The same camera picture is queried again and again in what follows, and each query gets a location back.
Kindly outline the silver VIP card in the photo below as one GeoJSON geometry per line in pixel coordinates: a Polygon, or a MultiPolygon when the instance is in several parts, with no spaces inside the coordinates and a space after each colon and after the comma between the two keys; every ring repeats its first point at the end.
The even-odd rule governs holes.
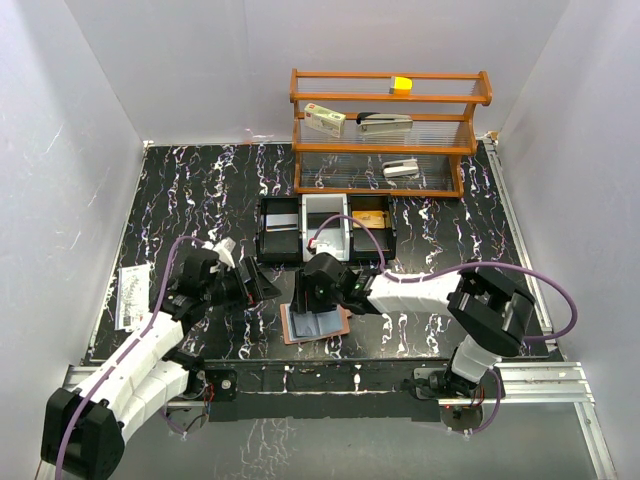
{"type": "Polygon", "coordinates": [[[319,320],[313,313],[292,313],[290,326],[290,335],[293,340],[315,338],[320,335],[319,320]]]}

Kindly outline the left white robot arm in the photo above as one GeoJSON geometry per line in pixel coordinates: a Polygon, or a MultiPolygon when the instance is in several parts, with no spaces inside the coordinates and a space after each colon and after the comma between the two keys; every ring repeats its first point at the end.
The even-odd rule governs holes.
{"type": "Polygon", "coordinates": [[[199,357],[179,350],[190,330],[211,309],[246,311],[280,294],[255,258],[235,262],[223,242],[193,251],[178,275],[164,276],[154,308],[108,360],[49,397],[42,461],[57,479],[109,478],[132,435],[201,369],[199,357]]]}

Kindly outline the silver magnetic stripe card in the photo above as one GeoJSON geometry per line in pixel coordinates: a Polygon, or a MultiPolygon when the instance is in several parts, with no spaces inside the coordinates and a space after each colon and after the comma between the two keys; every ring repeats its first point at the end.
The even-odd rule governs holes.
{"type": "Polygon", "coordinates": [[[268,214],[265,216],[265,230],[267,232],[297,231],[298,228],[297,214],[268,214]]]}

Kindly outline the pink leather card holder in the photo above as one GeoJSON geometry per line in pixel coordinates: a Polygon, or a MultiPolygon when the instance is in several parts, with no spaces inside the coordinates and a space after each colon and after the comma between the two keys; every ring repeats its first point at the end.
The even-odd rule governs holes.
{"type": "Polygon", "coordinates": [[[281,304],[280,316],[286,345],[342,336],[350,332],[350,311],[342,307],[318,314],[298,314],[291,312],[288,304],[281,304]]]}

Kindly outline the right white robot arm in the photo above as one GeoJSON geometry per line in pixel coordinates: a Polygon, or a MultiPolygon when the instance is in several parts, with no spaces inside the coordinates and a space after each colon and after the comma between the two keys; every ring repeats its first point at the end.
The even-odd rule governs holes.
{"type": "Polygon", "coordinates": [[[449,315],[462,326],[465,338],[445,370],[414,384],[438,396],[471,397],[488,370],[518,356],[534,307],[529,291],[495,267],[467,263],[460,271],[427,279],[355,270],[321,253],[297,271],[292,301],[282,312],[304,340],[319,334],[323,320],[339,320],[344,311],[449,315]]]}

